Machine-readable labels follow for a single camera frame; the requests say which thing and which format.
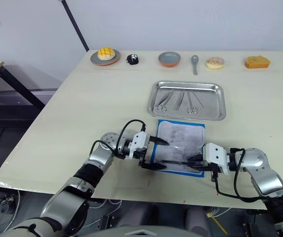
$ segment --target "white wall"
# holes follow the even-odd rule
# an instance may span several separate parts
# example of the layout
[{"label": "white wall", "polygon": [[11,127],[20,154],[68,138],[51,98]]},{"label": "white wall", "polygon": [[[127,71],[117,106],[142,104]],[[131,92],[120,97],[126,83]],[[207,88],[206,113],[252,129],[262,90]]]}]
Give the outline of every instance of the white wall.
[{"label": "white wall", "polygon": [[60,1],[0,0],[0,61],[28,88],[59,87],[84,55]]},{"label": "white wall", "polygon": [[283,0],[70,0],[90,48],[283,50]]},{"label": "white wall", "polygon": [[[90,49],[283,50],[283,0],[67,2]],[[57,88],[84,54],[59,0],[0,0],[0,60],[28,88]]]}]

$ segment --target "cake slice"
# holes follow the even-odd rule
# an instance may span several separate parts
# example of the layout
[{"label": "cake slice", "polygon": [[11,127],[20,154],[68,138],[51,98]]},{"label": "cake slice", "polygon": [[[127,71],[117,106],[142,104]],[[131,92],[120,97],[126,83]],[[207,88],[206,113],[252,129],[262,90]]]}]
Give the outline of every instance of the cake slice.
[{"label": "cake slice", "polygon": [[245,60],[247,68],[267,68],[270,65],[270,60],[263,56],[250,56]]}]

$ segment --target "gray plate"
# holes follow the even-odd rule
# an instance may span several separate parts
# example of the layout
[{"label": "gray plate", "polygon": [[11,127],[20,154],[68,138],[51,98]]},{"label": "gray plate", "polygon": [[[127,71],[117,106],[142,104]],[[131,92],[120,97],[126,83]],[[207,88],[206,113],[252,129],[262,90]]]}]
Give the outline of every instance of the gray plate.
[{"label": "gray plate", "polygon": [[[176,110],[180,93],[184,91],[183,101]],[[166,111],[157,107],[160,100],[169,92],[173,95],[166,103]],[[190,95],[194,112],[188,113]],[[158,81],[152,87],[147,107],[148,113],[158,118],[221,121],[226,116],[224,92],[221,86],[213,83]]]},{"label": "gray plate", "polygon": [[117,62],[119,60],[119,58],[121,57],[121,54],[116,49],[114,49],[114,51],[115,51],[115,57],[112,58],[111,60],[106,60],[106,61],[100,60],[97,57],[97,53],[98,53],[98,51],[97,51],[97,52],[92,54],[91,62],[98,65],[98,66],[107,66],[107,65],[113,64],[113,63]]}]

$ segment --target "donut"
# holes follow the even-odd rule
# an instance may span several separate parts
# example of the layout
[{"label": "donut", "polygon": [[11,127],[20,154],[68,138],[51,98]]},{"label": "donut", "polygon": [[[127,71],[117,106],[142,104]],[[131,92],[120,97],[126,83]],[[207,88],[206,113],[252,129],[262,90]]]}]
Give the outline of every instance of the donut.
[{"label": "donut", "polygon": [[218,70],[225,65],[225,60],[221,57],[211,57],[206,61],[206,66],[209,69]]},{"label": "donut", "polygon": [[102,61],[107,61],[107,60],[111,60],[116,56],[115,51],[112,48],[101,48],[98,52],[97,52],[97,57],[99,60]]}]

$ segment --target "gray floor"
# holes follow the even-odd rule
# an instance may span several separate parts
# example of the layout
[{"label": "gray floor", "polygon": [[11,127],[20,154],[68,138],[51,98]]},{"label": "gray floor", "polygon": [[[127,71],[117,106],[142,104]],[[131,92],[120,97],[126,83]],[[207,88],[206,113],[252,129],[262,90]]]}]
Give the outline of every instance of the gray floor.
[{"label": "gray floor", "polygon": [[[16,143],[20,140],[24,132],[26,131],[25,126],[18,127],[6,127],[1,138],[0,138],[0,166],[10,153],[12,148],[16,145]],[[48,201],[51,195],[48,194],[39,194],[39,193],[22,193],[21,204],[19,207],[18,215],[16,217],[15,224],[32,217],[38,217],[41,213],[41,209],[43,205]],[[123,201],[120,209],[116,211],[113,215],[118,220],[123,214],[125,214],[129,208],[131,208],[136,202],[133,201]],[[98,203],[91,203],[91,206],[97,206]],[[159,208],[159,222],[158,225],[163,226],[172,226],[177,228],[184,228],[184,218],[186,210],[189,208],[188,205],[180,205],[180,204],[168,204],[168,203],[156,203]],[[90,209],[89,214],[87,216],[87,220],[84,226],[89,225],[90,223],[101,218],[102,215],[108,214],[111,211],[115,210],[117,205],[113,205],[109,202],[105,203],[105,205],[99,209]],[[216,223],[209,218],[210,225],[212,228],[212,232],[215,237],[222,236],[244,236],[242,224],[246,220],[253,221],[253,215],[247,214],[244,209],[231,209],[229,212],[217,218],[217,220],[221,223],[221,225],[227,230],[228,235],[224,234]],[[7,224],[12,218],[12,214],[3,214],[0,208],[0,233],[5,229]],[[257,216],[256,223],[259,224],[261,236],[277,236],[274,230],[270,219],[266,215]],[[77,236],[81,236],[84,234],[88,234],[91,232],[97,231],[98,223],[91,225],[89,227],[85,227],[80,232],[78,232]]]}]

